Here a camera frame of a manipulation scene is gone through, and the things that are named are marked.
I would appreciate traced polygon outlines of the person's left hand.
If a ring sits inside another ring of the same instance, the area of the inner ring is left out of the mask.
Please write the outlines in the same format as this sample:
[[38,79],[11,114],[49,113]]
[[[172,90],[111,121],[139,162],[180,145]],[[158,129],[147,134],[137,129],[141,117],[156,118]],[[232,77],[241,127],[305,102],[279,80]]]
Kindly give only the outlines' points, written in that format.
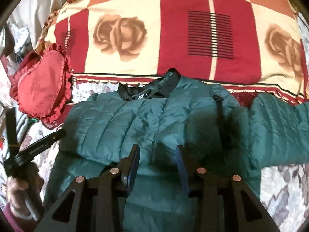
[[[31,184],[33,184],[34,189],[38,194],[40,194],[45,181],[43,178],[40,177],[37,165],[31,162],[28,165],[26,172],[30,174],[28,179],[30,180]],[[32,218],[31,212],[26,206],[24,197],[24,193],[28,188],[29,182],[26,180],[16,177],[9,177],[7,179],[6,194],[8,202],[10,203],[10,209],[12,213],[18,218]]]

